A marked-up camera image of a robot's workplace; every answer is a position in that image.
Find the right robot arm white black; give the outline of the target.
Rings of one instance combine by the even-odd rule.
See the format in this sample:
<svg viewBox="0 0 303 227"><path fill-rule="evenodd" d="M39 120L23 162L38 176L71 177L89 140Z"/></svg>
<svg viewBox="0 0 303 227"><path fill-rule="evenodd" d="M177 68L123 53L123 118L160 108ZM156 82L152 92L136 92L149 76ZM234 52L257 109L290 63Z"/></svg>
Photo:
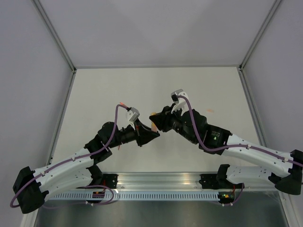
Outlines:
<svg viewBox="0 0 303 227"><path fill-rule="evenodd" d="M255 145L229 130L208 124L207 118L194 109L183 112L166 106L149 119L160 131L174 130L205 153L235 157L252 164L249 167L220 165L215 180L222 188L230 184L264 182L290 195L301 193L303 153L297 149L282 152Z"/></svg>

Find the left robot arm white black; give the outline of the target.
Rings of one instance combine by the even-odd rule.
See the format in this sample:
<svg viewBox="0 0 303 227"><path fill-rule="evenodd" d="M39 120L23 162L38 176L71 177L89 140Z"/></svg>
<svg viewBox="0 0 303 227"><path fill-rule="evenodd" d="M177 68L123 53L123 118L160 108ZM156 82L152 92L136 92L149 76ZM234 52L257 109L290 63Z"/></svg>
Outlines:
<svg viewBox="0 0 303 227"><path fill-rule="evenodd" d="M159 136L139 120L122 129L107 122L91 141L65 160L35 170L22 168L13 184L13 201L18 204L12 203L11 207L28 214L59 193L86 186L98 188L103 183L103 173L97 164L112 155L111 148L132 141L141 147Z"/></svg>

